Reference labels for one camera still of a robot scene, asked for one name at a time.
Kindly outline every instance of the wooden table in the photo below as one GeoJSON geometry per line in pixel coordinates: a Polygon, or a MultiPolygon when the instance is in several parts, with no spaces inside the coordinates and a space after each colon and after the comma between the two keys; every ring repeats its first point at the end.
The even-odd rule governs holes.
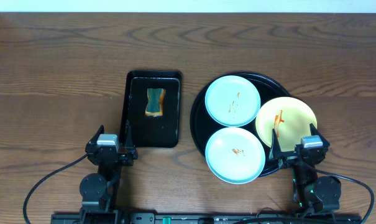
{"type": "MultiPolygon", "coordinates": [[[[180,140],[138,148],[118,204],[158,212],[288,210],[290,170],[249,184],[215,177],[190,134],[202,87],[233,71],[263,73],[314,110],[332,149],[319,169],[369,184],[376,196],[376,14],[0,14],[0,223],[44,175],[84,154],[98,129],[118,133],[133,69],[183,73],[180,140]]],[[[33,194],[32,223],[77,212],[84,160],[33,194]]],[[[342,181],[340,213],[364,215],[369,193],[342,181]]],[[[376,199],[368,223],[376,223],[376,199]]]]}

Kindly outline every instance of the sauce stain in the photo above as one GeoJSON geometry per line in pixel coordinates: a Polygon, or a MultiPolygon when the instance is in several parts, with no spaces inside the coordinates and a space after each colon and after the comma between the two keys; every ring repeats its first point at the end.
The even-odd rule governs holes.
{"type": "Polygon", "coordinates": [[[283,110],[280,110],[280,113],[275,116],[275,124],[273,124],[273,128],[276,130],[276,136],[279,138],[279,124],[285,122],[282,120],[283,110]]]}
{"type": "Polygon", "coordinates": [[[245,157],[245,155],[244,155],[244,150],[240,150],[240,149],[232,149],[232,152],[234,152],[236,155],[240,155],[240,153],[242,152],[242,153],[243,153],[243,156],[245,157]]]}

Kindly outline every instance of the yellow plate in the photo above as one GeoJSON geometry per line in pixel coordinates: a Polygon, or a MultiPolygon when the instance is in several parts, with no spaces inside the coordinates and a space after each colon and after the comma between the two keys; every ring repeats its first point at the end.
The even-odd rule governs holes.
{"type": "Polygon", "coordinates": [[[272,129],[275,128],[282,151],[294,150],[301,138],[311,135],[310,123],[318,127],[311,108],[301,100],[279,97],[264,104],[255,120],[255,129],[260,139],[272,145],[272,129]]]}

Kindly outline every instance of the white background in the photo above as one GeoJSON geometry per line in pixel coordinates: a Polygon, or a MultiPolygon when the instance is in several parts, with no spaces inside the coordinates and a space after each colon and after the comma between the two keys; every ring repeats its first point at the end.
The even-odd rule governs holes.
{"type": "Polygon", "coordinates": [[[376,0],[0,0],[0,12],[376,13],[376,0]]]}

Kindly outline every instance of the black round tray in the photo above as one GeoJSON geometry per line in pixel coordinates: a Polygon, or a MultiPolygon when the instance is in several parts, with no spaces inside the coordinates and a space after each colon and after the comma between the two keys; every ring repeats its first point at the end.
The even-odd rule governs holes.
{"type": "MultiPolygon", "coordinates": [[[[258,73],[247,73],[247,72],[237,72],[227,75],[237,75],[243,77],[254,84],[258,89],[261,97],[261,106],[264,103],[268,102],[271,99],[281,97],[281,96],[290,96],[284,87],[281,84],[277,83],[275,80],[266,77],[258,73]]],[[[205,157],[205,150],[208,139],[218,130],[225,128],[225,126],[217,123],[213,120],[207,112],[206,105],[204,103],[204,96],[210,84],[207,84],[198,94],[193,103],[192,110],[190,112],[190,131],[192,134],[193,141],[195,142],[196,147],[199,152],[205,157]]],[[[249,124],[242,126],[241,128],[246,129],[253,133],[261,142],[265,150],[265,167],[260,174],[260,177],[272,174],[279,170],[278,161],[269,160],[269,151],[270,148],[265,145],[259,138],[255,130],[255,119],[249,124]]]]}

